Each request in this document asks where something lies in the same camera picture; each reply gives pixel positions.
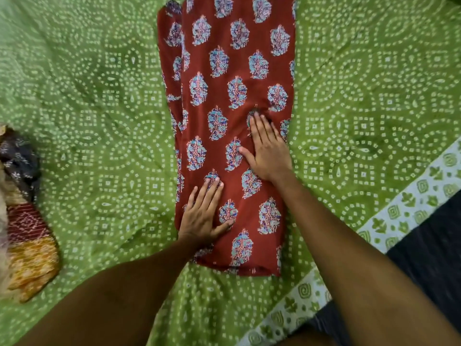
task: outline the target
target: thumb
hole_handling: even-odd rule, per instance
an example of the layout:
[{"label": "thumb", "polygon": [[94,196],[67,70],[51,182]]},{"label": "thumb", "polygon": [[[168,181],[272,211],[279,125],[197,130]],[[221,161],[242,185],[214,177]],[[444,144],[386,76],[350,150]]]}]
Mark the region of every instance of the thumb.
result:
[{"label": "thumb", "polygon": [[230,230],[234,223],[235,223],[235,220],[227,220],[221,226],[218,226],[215,229],[213,229],[213,231],[211,232],[211,237],[213,238],[213,240],[218,239],[224,233]]},{"label": "thumb", "polygon": [[250,153],[245,147],[239,147],[238,152],[245,157],[247,162],[250,164],[250,168],[254,169],[256,166],[256,159],[253,154]]}]

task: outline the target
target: finger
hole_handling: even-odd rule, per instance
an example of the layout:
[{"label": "finger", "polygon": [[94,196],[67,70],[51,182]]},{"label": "finger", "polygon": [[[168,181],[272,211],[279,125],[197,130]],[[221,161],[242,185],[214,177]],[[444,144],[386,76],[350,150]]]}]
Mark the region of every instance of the finger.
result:
[{"label": "finger", "polygon": [[224,183],[220,182],[218,189],[216,190],[216,193],[213,195],[213,198],[210,202],[210,205],[208,206],[208,210],[211,215],[214,215],[214,212],[216,211],[216,208],[218,207],[219,200],[221,199],[221,194],[224,189]]},{"label": "finger", "polygon": [[186,209],[184,209],[184,211],[189,210],[194,206],[195,194],[197,193],[198,189],[199,188],[195,186],[192,190],[192,193],[190,193],[189,200],[187,201]]},{"label": "finger", "polygon": [[264,125],[264,129],[266,130],[267,137],[268,139],[272,142],[275,141],[275,134],[274,130],[272,129],[271,124],[269,124],[267,118],[265,116],[262,116],[262,123]]},{"label": "finger", "polygon": [[271,123],[272,130],[274,131],[274,136],[277,139],[277,141],[282,141],[285,142],[285,140],[280,136],[279,130],[275,127],[274,123]]},{"label": "finger", "polygon": [[255,113],[253,118],[256,121],[256,127],[258,129],[259,134],[260,134],[262,144],[268,143],[269,139],[267,137],[267,132],[266,132],[266,128],[264,127],[264,123],[261,120],[261,116],[258,113]]},{"label": "finger", "polygon": [[205,180],[205,183],[203,184],[202,188],[200,188],[199,195],[197,196],[197,199],[195,200],[195,205],[194,208],[199,208],[203,202],[203,198],[205,197],[206,190],[208,188],[208,184],[210,183],[210,179],[207,178]]},{"label": "finger", "polygon": [[224,233],[228,232],[232,225],[235,223],[235,220],[227,220],[225,221],[221,226],[216,227],[215,229],[212,230],[211,232],[211,238],[213,240],[218,239],[221,237]]},{"label": "finger", "polygon": [[250,131],[251,131],[251,138],[253,139],[253,143],[255,144],[255,149],[258,150],[261,147],[262,142],[261,142],[261,137],[259,135],[258,128],[256,127],[256,120],[255,120],[254,115],[250,119]]},{"label": "finger", "polygon": [[214,193],[216,192],[216,188],[218,186],[219,186],[219,177],[216,177],[210,189],[208,190],[208,192],[206,192],[201,208],[203,208],[204,210],[208,209],[208,206],[210,205],[211,200],[213,199]]},{"label": "finger", "polygon": [[245,147],[239,147],[238,152],[245,157],[247,162],[250,164],[250,168],[254,169],[256,166],[256,158],[253,154],[250,153]]}]

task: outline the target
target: dark gray fabric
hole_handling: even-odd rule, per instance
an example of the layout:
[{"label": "dark gray fabric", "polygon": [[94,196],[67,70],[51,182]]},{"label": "dark gray fabric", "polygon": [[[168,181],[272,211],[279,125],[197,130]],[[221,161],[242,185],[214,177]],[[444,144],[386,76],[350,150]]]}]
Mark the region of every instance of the dark gray fabric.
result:
[{"label": "dark gray fabric", "polygon": [[8,128],[0,136],[0,161],[22,196],[34,203],[40,187],[40,162],[32,145],[18,132]]},{"label": "dark gray fabric", "polygon": [[[387,255],[461,332],[461,192]],[[332,336],[339,345],[352,345],[334,302],[322,308],[309,324]]]}]

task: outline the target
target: left hand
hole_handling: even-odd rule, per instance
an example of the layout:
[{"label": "left hand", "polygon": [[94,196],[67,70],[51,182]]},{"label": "left hand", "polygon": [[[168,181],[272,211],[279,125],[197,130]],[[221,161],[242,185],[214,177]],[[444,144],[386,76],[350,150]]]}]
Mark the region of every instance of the left hand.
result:
[{"label": "left hand", "polygon": [[199,250],[202,247],[210,245],[221,235],[226,233],[234,224],[234,220],[229,220],[221,226],[213,228],[213,216],[218,206],[224,184],[216,178],[210,189],[206,191],[210,179],[206,179],[200,192],[195,199],[198,187],[189,196],[184,215],[179,228],[178,241],[187,241]]}]

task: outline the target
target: folded cloth pile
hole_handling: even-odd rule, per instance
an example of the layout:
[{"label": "folded cloth pile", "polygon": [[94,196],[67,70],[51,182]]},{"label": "folded cloth pile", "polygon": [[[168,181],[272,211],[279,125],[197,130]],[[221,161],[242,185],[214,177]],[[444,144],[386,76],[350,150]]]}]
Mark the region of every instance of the folded cloth pile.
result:
[{"label": "folded cloth pile", "polygon": [[0,126],[0,297],[20,302],[59,271],[56,241],[33,205],[39,181],[39,160],[31,144]]},{"label": "folded cloth pile", "polygon": [[158,47],[175,135],[175,225],[194,186],[225,184],[214,224],[235,219],[198,264],[239,275],[279,275],[285,206],[249,168],[255,109],[285,138],[293,104],[295,0],[170,0],[158,13]]}]

